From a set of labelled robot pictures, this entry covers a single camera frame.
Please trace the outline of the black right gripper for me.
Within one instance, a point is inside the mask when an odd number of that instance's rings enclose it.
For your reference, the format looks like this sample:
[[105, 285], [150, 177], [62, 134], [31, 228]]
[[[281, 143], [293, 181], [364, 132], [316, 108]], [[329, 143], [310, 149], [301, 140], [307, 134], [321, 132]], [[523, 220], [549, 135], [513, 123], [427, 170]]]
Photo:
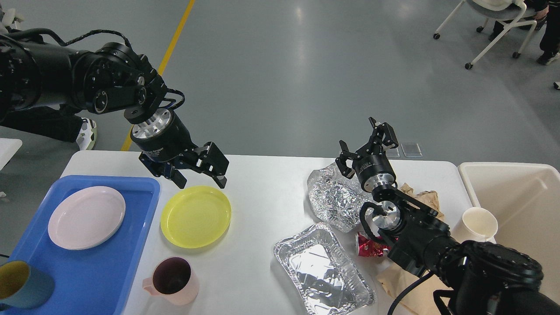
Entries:
[[[399, 156], [398, 140], [394, 129], [388, 123], [378, 123], [372, 116], [369, 122], [373, 128], [369, 138], [369, 154], [350, 152], [345, 141], [340, 141], [341, 152], [335, 163], [345, 178], [358, 176], [360, 187], [373, 192], [379, 186], [390, 186], [396, 182], [396, 175], [387, 156]], [[354, 161], [354, 168], [348, 167], [348, 160]]]

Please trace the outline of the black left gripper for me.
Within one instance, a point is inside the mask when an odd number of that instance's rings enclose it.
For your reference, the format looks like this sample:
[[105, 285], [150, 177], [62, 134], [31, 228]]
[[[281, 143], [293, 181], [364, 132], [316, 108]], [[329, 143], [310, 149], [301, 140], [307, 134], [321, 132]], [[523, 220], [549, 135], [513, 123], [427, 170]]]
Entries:
[[139, 160], [154, 177], [163, 176], [183, 189], [187, 179], [179, 170], [190, 169], [225, 188], [228, 159], [214, 142], [197, 147], [173, 110], [156, 110], [147, 121], [133, 125], [130, 137], [142, 151]]

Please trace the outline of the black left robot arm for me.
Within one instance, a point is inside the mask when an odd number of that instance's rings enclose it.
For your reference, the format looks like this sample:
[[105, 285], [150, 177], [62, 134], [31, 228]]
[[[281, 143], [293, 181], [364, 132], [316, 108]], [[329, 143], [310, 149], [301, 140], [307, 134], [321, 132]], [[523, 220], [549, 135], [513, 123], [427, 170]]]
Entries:
[[96, 52], [70, 49], [47, 28], [1, 36], [1, 118], [38, 106], [62, 105], [101, 115], [122, 110], [141, 149], [139, 160], [154, 177], [179, 188], [182, 169], [211, 177], [226, 186], [229, 161], [214, 142], [195, 145], [176, 115], [185, 96], [168, 88], [148, 57], [136, 54], [127, 38], [108, 42]]

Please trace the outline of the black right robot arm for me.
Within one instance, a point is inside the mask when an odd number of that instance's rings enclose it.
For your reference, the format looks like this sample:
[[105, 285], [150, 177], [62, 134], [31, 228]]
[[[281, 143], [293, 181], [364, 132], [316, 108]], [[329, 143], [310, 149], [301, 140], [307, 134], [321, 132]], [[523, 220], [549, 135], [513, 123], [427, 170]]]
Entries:
[[438, 212], [400, 191], [386, 147], [399, 143], [392, 126], [368, 118], [372, 134], [352, 152], [340, 141], [336, 165], [342, 176], [357, 176], [363, 191], [372, 195], [359, 211], [360, 224], [375, 243], [389, 248], [388, 258], [418, 277], [390, 308], [431, 277], [446, 290], [433, 299], [442, 315], [557, 315], [559, 305], [540, 293], [542, 265], [529, 255], [488, 241], [456, 241]]

